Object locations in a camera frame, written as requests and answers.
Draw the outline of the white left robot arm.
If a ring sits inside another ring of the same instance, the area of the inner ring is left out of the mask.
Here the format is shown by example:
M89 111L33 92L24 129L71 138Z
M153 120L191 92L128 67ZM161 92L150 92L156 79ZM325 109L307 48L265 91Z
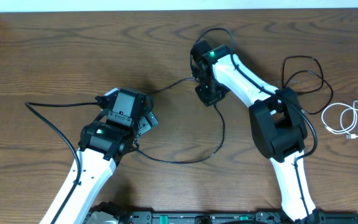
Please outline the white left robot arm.
M76 159L42 223L83 223L122 157L158 123L152 98L139 91L114 88L96 104L101 112L81 130Z

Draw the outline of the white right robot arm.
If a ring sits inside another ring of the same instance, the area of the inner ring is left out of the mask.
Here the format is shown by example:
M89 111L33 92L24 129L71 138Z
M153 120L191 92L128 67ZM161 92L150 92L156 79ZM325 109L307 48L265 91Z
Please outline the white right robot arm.
M288 221L316 223L318 213L304 169L304 140L313 127L295 92L263 81L226 45L214 49L198 40L190 55L193 76L200 83L195 92L205 106L216 104L231 91L248 107L252 139L272 163Z

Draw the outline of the black mounting rail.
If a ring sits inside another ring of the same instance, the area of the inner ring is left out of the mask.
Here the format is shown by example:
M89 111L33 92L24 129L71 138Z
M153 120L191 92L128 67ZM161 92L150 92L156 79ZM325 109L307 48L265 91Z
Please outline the black mounting rail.
M156 212L151 208L126 210L112 202L103 202L93 207L84 223L117 224L358 224L358 213L324 212L314 210L304 219L291 220L283 210L256 210L248 212Z

